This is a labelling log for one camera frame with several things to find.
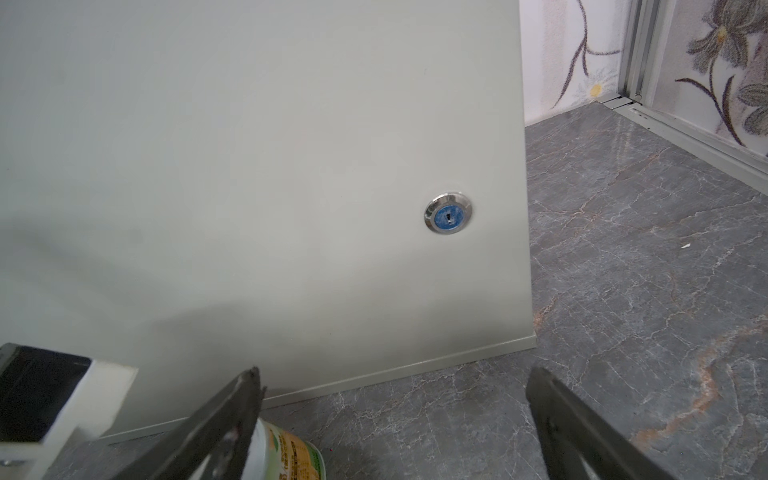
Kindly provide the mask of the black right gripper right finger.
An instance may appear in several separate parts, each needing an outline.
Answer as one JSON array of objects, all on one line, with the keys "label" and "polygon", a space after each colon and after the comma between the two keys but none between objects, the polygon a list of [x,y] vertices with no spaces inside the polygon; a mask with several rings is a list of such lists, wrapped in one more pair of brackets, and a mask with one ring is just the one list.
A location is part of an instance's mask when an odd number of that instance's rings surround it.
[{"label": "black right gripper right finger", "polygon": [[534,367],[526,399],[551,479],[670,479],[557,377]]}]

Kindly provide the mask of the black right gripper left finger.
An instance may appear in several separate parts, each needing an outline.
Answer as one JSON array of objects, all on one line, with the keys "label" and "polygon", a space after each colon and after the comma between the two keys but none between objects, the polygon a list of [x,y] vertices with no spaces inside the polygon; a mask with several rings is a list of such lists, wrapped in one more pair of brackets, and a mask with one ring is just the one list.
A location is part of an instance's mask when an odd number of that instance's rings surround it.
[{"label": "black right gripper left finger", "polygon": [[241,479],[266,389],[241,372],[116,479]]}]

